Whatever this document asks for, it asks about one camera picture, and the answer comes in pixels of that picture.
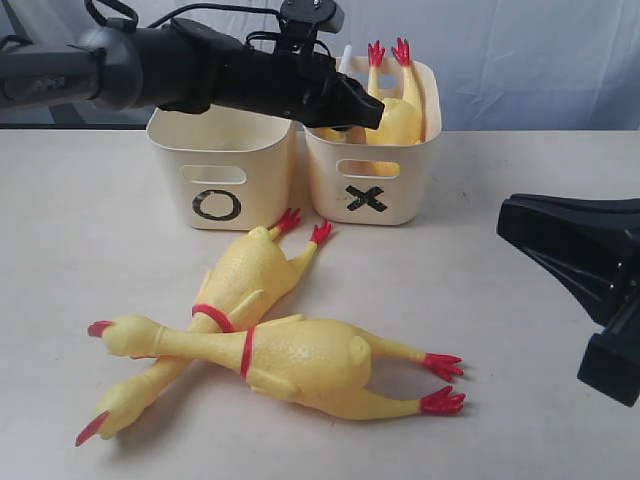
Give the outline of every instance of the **tabletop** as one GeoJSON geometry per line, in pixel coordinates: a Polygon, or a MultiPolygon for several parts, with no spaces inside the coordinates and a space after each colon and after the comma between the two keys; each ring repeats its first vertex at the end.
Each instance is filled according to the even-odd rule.
{"type": "MultiPolygon", "coordinates": [[[[434,148],[419,215],[336,225],[267,318],[328,316],[462,357],[459,416],[342,421],[196,362],[134,425],[75,448],[106,389],[151,362],[108,355],[87,326],[141,313],[185,328],[205,271],[242,233],[179,221],[144,132],[0,131],[0,478],[638,478],[638,412],[576,379],[597,326],[495,228],[512,193],[636,197],[640,134],[443,132],[434,148]]],[[[320,220],[300,175],[288,256],[320,220]]],[[[371,388],[398,398],[445,384],[374,367],[371,388]]]]}

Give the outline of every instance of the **white backdrop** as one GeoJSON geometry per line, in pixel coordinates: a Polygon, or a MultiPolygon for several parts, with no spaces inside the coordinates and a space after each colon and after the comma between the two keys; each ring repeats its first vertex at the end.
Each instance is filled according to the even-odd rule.
{"type": "MultiPolygon", "coordinates": [[[[3,0],[40,40],[70,41],[90,25],[82,0],[3,0]]],[[[187,0],[127,0],[147,24],[187,0]]],[[[225,3],[279,8],[281,0],[225,3]]],[[[637,129],[640,0],[341,0],[347,19],[322,35],[334,55],[380,39],[411,42],[433,68],[444,128],[637,129]]],[[[265,17],[190,14],[244,38],[265,17]]]]}

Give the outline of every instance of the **white plastic basket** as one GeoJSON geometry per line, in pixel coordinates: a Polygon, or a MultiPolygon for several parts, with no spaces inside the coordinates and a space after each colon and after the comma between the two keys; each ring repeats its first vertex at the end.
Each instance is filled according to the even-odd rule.
{"type": "MultiPolygon", "coordinates": [[[[368,72],[368,58],[353,57],[351,62],[354,73],[368,72]]],[[[426,193],[433,141],[442,130],[442,118],[433,72],[420,62],[413,64],[425,111],[422,143],[366,145],[364,130],[357,128],[349,133],[349,142],[340,143],[323,138],[323,130],[305,128],[311,195],[319,215],[343,223],[400,225],[418,214],[426,193]],[[393,175],[372,175],[371,168],[367,168],[370,162],[389,162],[395,167],[393,175]],[[345,168],[358,164],[362,167],[345,168]]],[[[401,97],[402,67],[387,57],[379,71],[396,77],[397,86],[383,90],[383,95],[401,97]]]]}
{"type": "Polygon", "coordinates": [[[212,106],[156,110],[147,126],[176,210],[198,229],[248,231],[287,208],[296,161],[289,120],[212,106]]]}

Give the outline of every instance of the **black x symbol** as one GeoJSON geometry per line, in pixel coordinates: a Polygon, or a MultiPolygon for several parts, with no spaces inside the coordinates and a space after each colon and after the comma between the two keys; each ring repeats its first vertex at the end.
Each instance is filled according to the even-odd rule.
{"type": "Polygon", "coordinates": [[[349,185],[347,187],[347,192],[356,198],[353,202],[351,202],[347,208],[350,211],[354,211],[362,207],[363,205],[369,205],[371,208],[378,212],[384,212],[388,207],[379,200],[376,200],[376,197],[381,193],[384,193],[380,187],[371,187],[366,192],[361,192],[353,185],[349,185]]]}

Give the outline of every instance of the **red band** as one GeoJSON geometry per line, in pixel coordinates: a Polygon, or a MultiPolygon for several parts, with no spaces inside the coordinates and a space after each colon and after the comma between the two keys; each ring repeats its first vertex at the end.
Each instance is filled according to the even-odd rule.
{"type": "Polygon", "coordinates": [[[242,364],[240,366],[240,374],[242,378],[246,379],[249,373],[249,366],[251,365],[251,354],[253,353],[253,334],[256,331],[256,327],[251,327],[247,330],[247,338],[244,341],[244,350],[242,352],[242,364]]]}
{"type": "Polygon", "coordinates": [[[235,332],[235,328],[233,328],[233,324],[229,320],[229,318],[225,315],[224,312],[221,312],[217,308],[212,307],[211,305],[206,304],[198,304],[194,305],[191,309],[191,316],[194,316],[196,313],[204,313],[208,317],[210,317],[214,322],[218,324],[220,329],[224,333],[233,333],[235,332]]]}

